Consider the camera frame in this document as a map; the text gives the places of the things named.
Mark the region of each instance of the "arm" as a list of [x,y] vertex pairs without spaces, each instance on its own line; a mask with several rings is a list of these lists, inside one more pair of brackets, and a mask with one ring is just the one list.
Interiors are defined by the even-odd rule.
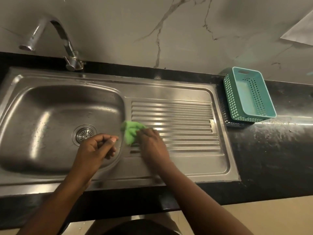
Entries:
[[144,160],[173,192],[195,235],[252,235],[239,220],[182,174],[171,162],[157,130],[137,131]]
[[97,134],[84,140],[67,177],[19,230],[18,235],[56,235],[104,157],[114,156],[116,140],[117,136],[107,134]]

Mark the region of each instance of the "white paper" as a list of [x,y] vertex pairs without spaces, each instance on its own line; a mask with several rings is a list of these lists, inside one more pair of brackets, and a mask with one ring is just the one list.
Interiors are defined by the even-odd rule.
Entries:
[[313,11],[307,14],[280,38],[313,46]]

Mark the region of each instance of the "countertop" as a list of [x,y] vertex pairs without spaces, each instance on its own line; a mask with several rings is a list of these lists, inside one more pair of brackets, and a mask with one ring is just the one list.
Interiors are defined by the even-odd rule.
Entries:
[[[0,80],[8,68],[66,71],[63,59],[0,52]],[[216,84],[229,118],[221,75],[87,62],[84,72]],[[241,181],[198,185],[221,205],[313,195],[313,86],[265,81],[277,118],[227,125]],[[21,227],[49,196],[0,198],[0,229]],[[86,191],[66,222],[178,210],[166,186]]]

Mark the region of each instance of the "faucet handle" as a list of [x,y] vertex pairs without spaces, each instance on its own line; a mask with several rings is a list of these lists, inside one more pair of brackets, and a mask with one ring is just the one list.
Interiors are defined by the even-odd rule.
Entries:
[[83,62],[75,57],[64,57],[64,59],[66,61],[66,68],[69,71],[82,70],[84,68]]

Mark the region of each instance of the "cleaning cloth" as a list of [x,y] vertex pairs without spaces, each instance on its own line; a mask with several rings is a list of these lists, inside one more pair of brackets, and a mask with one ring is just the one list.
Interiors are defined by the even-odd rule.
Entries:
[[124,131],[124,139],[126,144],[131,145],[136,141],[136,131],[146,128],[141,123],[133,122],[133,121],[124,121],[120,128],[121,131]]

